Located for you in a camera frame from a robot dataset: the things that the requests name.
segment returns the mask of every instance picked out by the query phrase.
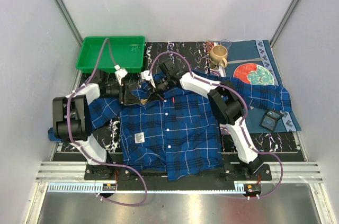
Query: blue plaid shirt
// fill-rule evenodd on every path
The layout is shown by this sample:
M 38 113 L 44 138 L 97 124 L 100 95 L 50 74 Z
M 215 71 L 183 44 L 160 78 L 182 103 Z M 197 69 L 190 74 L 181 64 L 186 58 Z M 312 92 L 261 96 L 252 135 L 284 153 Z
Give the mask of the blue plaid shirt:
M 230 80 L 248 105 L 291 111 L 290 95 L 283 87 L 249 85 L 237 78 L 218 77 L 195 71 L 199 76 Z M 145 83 L 132 93 L 147 98 Z M 90 104 L 93 130 L 120 116 L 120 134 L 125 164 L 138 170 L 167 171 L 169 180 L 222 166 L 221 135 L 207 98 L 173 88 L 165 99 L 146 105 L 122 106 L 116 98 L 100 98 Z M 135 135 L 144 133 L 145 142 Z

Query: green tray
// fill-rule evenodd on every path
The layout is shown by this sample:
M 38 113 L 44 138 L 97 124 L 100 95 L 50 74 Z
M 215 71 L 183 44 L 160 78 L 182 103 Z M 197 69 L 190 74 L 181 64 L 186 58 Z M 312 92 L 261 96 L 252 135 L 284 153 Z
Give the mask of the green tray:
M 81 47 L 76 68 L 83 73 L 91 73 L 94 69 L 103 41 L 107 37 L 86 37 Z M 115 62 L 130 73 L 141 72 L 144 59 L 145 37 L 108 37 L 111 41 Z M 106 44 L 98 69 L 107 73 L 115 72 L 108 44 Z

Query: shirt label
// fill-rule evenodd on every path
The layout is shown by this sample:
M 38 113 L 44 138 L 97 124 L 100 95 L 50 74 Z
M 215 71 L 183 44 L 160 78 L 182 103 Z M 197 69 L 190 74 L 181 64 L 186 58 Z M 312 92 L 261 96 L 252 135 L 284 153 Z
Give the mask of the shirt label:
M 135 140 L 136 144 L 138 144 L 138 143 L 145 143 L 144 133 L 140 132 L 140 133 L 134 134 L 134 140 Z

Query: stainless steel panel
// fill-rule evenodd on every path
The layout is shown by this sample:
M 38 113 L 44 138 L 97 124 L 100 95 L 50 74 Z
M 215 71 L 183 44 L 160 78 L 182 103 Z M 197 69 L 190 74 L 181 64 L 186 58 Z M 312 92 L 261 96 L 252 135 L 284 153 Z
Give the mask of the stainless steel panel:
M 273 188 L 271 184 L 264 186 L 267 191 Z M 129 203 L 141 197 L 140 194 L 113 196 Z M 145 205 L 132 208 L 101 202 L 92 194 L 47 193 L 38 223 L 320 223 L 306 184 L 282 184 L 266 199 L 247 201 L 230 197 L 150 194 Z

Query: black marble table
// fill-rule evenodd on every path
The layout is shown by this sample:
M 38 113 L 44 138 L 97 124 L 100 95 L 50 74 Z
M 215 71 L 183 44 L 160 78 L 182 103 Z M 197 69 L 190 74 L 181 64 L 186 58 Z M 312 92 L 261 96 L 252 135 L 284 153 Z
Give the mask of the black marble table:
M 182 54 L 188 60 L 192 69 L 196 69 L 205 73 L 225 76 L 225 71 L 222 68 L 215 67 L 209 63 L 207 54 L 208 46 L 208 42 L 147 42 L 145 45 L 143 70 L 150 69 L 151 63 L 159 53 L 164 51 L 175 51 Z M 180 68 L 186 67 L 184 61 L 175 55 L 164 55 L 159 58 L 158 63 L 168 58 L 171 58 Z M 159 69 L 155 67 L 153 74 L 158 72 Z M 80 84 L 82 84 L 88 77 L 89 74 L 83 74 Z M 114 73 L 111 73 L 108 76 L 108 80 L 113 79 L 114 77 Z M 135 74 L 134 77 L 131 77 L 129 85 L 130 87 L 134 86 L 136 88 L 138 87 L 139 82 L 140 80 L 137 74 Z M 93 134 L 98 140 L 99 144 L 110 153 L 121 152 L 119 117 L 112 119 L 105 126 L 95 130 Z M 223 151 L 225 153 L 236 152 L 236 148 L 231 136 L 227 135 L 222 127 L 221 135 Z M 292 132 L 251 134 L 251 138 L 256 148 L 260 151 L 273 151 L 278 153 L 298 152 L 296 140 Z M 77 149 L 68 143 L 63 143 L 61 152 L 77 152 Z

